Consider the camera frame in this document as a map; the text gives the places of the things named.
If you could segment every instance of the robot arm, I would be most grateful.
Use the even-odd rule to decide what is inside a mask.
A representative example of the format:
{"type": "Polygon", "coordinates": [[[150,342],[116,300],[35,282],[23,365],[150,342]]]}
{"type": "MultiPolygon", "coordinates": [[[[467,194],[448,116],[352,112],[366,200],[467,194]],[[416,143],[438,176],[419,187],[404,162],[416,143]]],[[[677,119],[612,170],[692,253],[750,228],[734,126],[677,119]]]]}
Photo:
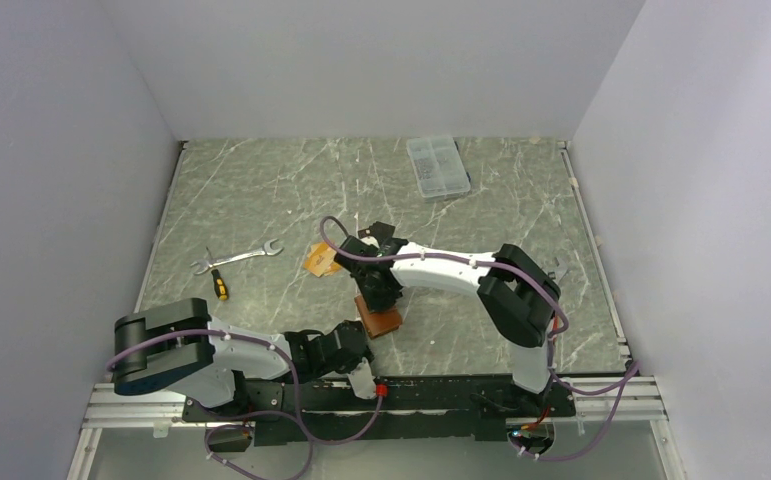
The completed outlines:
{"type": "MultiPolygon", "coordinates": [[[[374,398],[373,353],[360,322],[344,321],[328,334],[307,330],[264,335],[229,325],[208,313],[205,300],[191,298],[121,318],[114,327],[117,353],[171,331],[211,329],[256,337],[293,360],[300,382],[331,372],[347,374],[359,398],[374,398]]],[[[218,337],[184,337],[135,352],[113,372],[115,392],[142,395],[168,389],[209,409],[246,411],[247,378],[290,381],[290,367],[273,350],[218,337]]]]}
{"type": "MultiPolygon", "coordinates": [[[[515,245],[504,244],[494,253],[447,252],[395,238],[394,230],[390,225],[374,223],[360,232],[362,238],[348,236],[341,249],[365,257],[437,252],[468,260],[506,263],[536,279],[555,299],[561,294],[558,285],[515,245]]],[[[479,297],[497,330],[511,343],[514,383],[534,393],[547,386],[546,340],[552,329],[553,310],[531,286],[511,273],[436,258],[369,263],[337,254],[335,261],[350,272],[368,309],[374,313],[393,307],[402,296],[403,287],[431,287],[479,297]]]]}

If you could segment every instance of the yellow screwdriver handle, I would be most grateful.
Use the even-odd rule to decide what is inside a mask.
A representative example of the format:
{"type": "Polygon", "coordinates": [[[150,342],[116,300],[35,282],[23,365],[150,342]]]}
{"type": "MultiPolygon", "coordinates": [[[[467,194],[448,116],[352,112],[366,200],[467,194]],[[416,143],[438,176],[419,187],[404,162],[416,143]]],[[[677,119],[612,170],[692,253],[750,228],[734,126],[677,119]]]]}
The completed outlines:
{"type": "Polygon", "coordinates": [[[229,290],[226,289],[226,282],[223,281],[223,277],[220,276],[220,272],[216,268],[211,269],[211,276],[214,278],[214,294],[217,295],[221,301],[229,299],[229,290]]]}

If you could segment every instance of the screwdriver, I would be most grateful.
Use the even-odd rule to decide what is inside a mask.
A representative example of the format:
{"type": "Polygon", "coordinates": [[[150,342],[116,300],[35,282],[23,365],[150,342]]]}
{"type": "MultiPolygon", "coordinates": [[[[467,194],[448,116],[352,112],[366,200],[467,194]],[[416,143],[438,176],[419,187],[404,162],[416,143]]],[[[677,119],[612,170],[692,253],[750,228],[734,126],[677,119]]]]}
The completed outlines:
{"type": "MultiPolygon", "coordinates": [[[[211,256],[211,250],[205,247],[205,251],[208,252],[208,261],[214,265],[214,257],[211,256]]],[[[220,276],[220,271],[216,268],[211,269],[211,278],[214,284],[214,294],[220,301],[226,301],[229,299],[229,290],[226,289],[226,282],[223,281],[223,277],[220,276]]]]}

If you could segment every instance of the marble surface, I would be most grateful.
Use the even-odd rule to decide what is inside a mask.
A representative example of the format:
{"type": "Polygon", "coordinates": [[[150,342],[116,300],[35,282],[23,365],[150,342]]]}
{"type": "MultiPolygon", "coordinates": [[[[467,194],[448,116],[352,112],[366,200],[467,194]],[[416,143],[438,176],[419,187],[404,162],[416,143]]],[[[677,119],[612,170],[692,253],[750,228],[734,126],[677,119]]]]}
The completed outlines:
{"type": "MultiPolygon", "coordinates": [[[[461,252],[518,244],[544,268],[564,258],[561,304],[571,329],[557,344],[563,372],[620,372],[623,362],[582,218],[555,141],[459,138],[472,178],[466,197],[425,203],[405,138],[219,139],[186,145],[142,308],[185,297],[265,333],[328,331],[357,317],[356,286],[345,271],[317,278],[302,269],[319,241],[317,224],[333,214],[351,230],[376,220],[396,236],[461,252]],[[211,277],[190,263],[253,249],[279,238],[285,250],[221,267],[230,299],[218,301],[211,277]]],[[[340,238],[337,228],[333,238],[340,238]]],[[[481,302],[424,288],[404,289],[404,323],[371,341],[380,375],[511,371],[507,342],[481,302]]]]}

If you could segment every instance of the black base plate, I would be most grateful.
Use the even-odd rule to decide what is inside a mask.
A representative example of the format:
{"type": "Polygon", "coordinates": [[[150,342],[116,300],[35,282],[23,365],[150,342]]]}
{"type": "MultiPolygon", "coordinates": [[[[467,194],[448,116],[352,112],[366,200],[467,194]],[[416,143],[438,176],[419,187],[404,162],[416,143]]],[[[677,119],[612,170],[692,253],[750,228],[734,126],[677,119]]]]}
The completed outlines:
{"type": "MultiPolygon", "coordinates": [[[[546,407],[551,408],[550,417],[576,414],[573,401],[568,399],[569,393],[559,385],[553,385],[546,395],[539,397],[515,387],[511,375],[381,377],[377,383],[388,386],[382,412],[401,411],[401,414],[381,415],[364,435],[367,440],[472,436],[481,441],[505,441],[507,418],[538,417],[546,407]]],[[[251,398],[250,411],[294,413],[293,385],[248,380],[247,390],[251,398]],[[273,399],[278,400],[278,405],[272,405],[273,399]]],[[[301,386],[301,398],[306,426],[325,440],[346,438],[358,432],[370,418],[370,413],[343,412],[370,412],[375,405],[373,400],[353,395],[344,379],[306,383],[301,386]]],[[[182,419],[185,422],[217,421],[196,406],[186,406],[182,419]]],[[[305,440],[293,422],[268,419],[260,418],[256,423],[256,446],[305,440]]]]}

